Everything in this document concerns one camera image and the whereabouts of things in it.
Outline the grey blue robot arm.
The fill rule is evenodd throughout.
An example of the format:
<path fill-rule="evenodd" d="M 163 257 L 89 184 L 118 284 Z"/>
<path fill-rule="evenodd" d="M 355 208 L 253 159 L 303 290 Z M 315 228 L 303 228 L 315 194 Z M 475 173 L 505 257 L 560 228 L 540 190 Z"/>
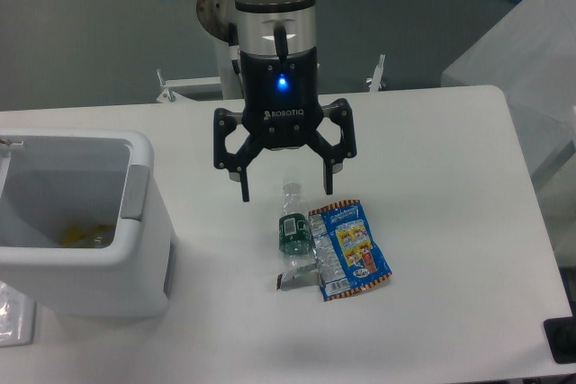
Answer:
<path fill-rule="evenodd" d="M 307 146 L 322 158 L 324 190 L 332 193 L 333 175 L 356 156 L 356 137 L 347 100 L 319 102 L 316 0 L 232 1 L 226 33 L 238 51 L 245 107 L 215 111 L 215 167 L 240 183 L 248 201 L 248 165 L 262 150 Z"/>

